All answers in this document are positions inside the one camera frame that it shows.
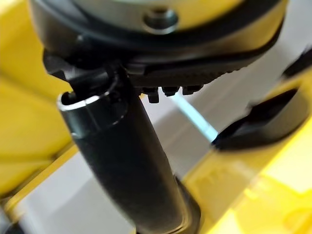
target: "black plastic part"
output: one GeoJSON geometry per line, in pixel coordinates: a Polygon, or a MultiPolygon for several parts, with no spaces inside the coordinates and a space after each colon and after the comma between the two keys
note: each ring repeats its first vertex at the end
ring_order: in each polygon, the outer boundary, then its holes
{"type": "Polygon", "coordinates": [[[116,79],[99,99],[84,105],[64,94],[59,108],[99,183],[137,230],[166,233],[181,224],[183,207],[190,207],[139,97],[126,77],[116,79]]]}
{"type": "Polygon", "coordinates": [[[201,46],[244,28],[280,1],[243,1],[234,10],[213,22],[161,37],[108,25],[88,15],[70,0],[30,0],[30,5],[37,32],[45,48],[68,58],[76,52],[100,54],[102,49],[106,52],[102,56],[107,56],[107,51],[111,51],[107,50],[108,46],[113,47],[114,51],[117,48],[129,51],[135,49],[136,53],[190,50],[192,46],[201,46]],[[85,40],[78,40],[80,35],[85,35],[85,40]]]}
{"type": "Polygon", "coordinates": [[[13,224],[4,234],[24,234],[18,223],[13,224]]]}
{"type": "Polygon", "coordinates": [[[47,50],[43,53],[43,64],[48,74],[68,82],[81,99],[105,90],[106,84],[115,76],[112,62],[93,69],[87,64],[84,68],[77,68],[47,50]]]}
{"type": "MultiPolygon", "coordinates": [[[[135,87],[157,88],[207,84],[257,60],[274,45],[280,30],[266,45],[247,53],[211,57],[207,46],[256,21],[280,1],[243,1],[213,22],[162,36],[107,25],[70,0],[30,0],[30,5],[36,31],[51,53],[83,69],[99,68],[105,61],[118,59],[135,87]],[[192,59],[183,59],[190,54],[194,54],[192,59]]],[[[151,99],[157,102],[156,95],[151,99]]]]}
{"type": "Polygon", "coordinates": [[[312,47],[303,52],[302,55],[284,71],[283,77],[284,79],[290,79],[310,66],[312,66],[312,47]]]}
{"type": "Polygon", "coordinates": [[[193,85],[193,86],[183,87],[182,94],[183,95],[191,95],[194,92],[199,91],[202,87],[203,87],[203,85],[193,85]]]}
{"type": "Polygon", "coordinates": [[[158,87],[143,88],[142,93],[147,95],[150,103],[159,103],[158,87]]]}
{"type": "Polygon", "coordinates": [[[190,207],[193,222],[192,222],[191,228],[189,229],[190,230],[189,233],[196,234],[200,226],[200,217],[201,217],[200,207],[197,204],[197,202],[194,200],[192,195],[185,188],[185,186],[182,184],[182,182],[177,177],[175,179],[176,179],[176,182],[178,184],[178,187],[181,191],[181,194],[186,204],[190,207]]]}
{"type": "Polygon", "coordinates": [[[179,91],[180,87],[175,86],[175,87],[162,87],[162,91],[167,97],[173,96],[176,94],[177,91],[179,91]]]}
{"type": "Polygon", "coordinates": [[[150,14],[146,14],[143,17],[143,21],[146,26],[154,30],[164,30],[170,28],[178,23],[177,15],[172,12],[170,17],[165,17],[165,14],[168,13],[166,9],[154,10],[159,11],[156,13],[158,16],[151,16],[150,14]]]}
{"type": "Polygon", "coordinates": [[[227,127],[212,144],[220,150],[268,145],[287,137],[308,115],[308,102],[292,89],[254,106],[249,115],[227,127]]]}

